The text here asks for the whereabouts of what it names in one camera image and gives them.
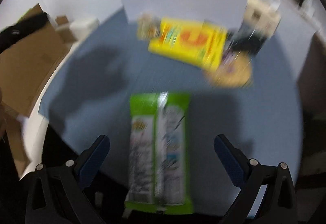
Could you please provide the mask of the green long snack pack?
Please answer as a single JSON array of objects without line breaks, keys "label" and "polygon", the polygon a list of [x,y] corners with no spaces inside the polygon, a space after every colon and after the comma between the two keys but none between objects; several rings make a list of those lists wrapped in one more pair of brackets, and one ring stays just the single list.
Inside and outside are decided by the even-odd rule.
[{"label": "green long snack pack", "polygon": [[167,215],[194,212],[188,161],[188,107],[184,92],[130,97],[130,210]]}]

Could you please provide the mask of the yellow tissue pack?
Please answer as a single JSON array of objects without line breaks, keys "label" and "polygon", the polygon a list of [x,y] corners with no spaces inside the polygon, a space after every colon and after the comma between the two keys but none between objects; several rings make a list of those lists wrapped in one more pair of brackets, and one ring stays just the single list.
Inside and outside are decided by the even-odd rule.
[{"label": "yellow tissue pack", "polygon": [[248,0],[243,21],[265,37],[272,37],[281,20],[281,14],[264,0]]}]

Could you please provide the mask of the yellow snack bag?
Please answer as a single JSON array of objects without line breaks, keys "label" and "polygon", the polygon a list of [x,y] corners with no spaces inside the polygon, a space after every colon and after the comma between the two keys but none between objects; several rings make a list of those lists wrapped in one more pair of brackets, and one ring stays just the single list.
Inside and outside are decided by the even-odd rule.
[{"label": "yellow snack bag", "polygon": [[208,22],[162,18],[160,35],[151,39],[148,51],[208,71],[222,59],[228,30]]}]

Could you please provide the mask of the small white orange snack bag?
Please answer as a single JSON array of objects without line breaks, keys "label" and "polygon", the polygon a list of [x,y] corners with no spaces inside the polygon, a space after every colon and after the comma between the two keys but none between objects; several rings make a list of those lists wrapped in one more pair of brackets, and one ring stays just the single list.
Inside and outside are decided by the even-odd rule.
[{"label": "small white orange snack bag", "polygon": [[143,13],[138,18],[137,37],[143,41],[158,38],[160,35],[160,23],[160,18],[148,13]]}]

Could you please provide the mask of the black grey snack bag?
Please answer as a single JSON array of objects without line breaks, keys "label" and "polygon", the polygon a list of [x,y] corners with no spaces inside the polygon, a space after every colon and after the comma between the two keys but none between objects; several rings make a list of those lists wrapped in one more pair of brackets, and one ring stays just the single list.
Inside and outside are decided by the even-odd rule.
[{"label": "black grey snack bag", "polygon": [[240,28],[228,30],[224,52],[243,52],[256,56],[268,37],[257,28],[243,22]]}]

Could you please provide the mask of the round yellow noodle cake pack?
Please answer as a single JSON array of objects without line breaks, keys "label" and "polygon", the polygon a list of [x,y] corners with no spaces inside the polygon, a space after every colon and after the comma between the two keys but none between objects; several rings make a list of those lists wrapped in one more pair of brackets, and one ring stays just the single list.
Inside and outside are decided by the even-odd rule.
[{"label": "round yellow noodle cake pack", "polygon": [[211,85],[222,88],[243,88],[252,82],[252,57],[244,52],[229,52],[219,67],[205,70],[204,76]]}]

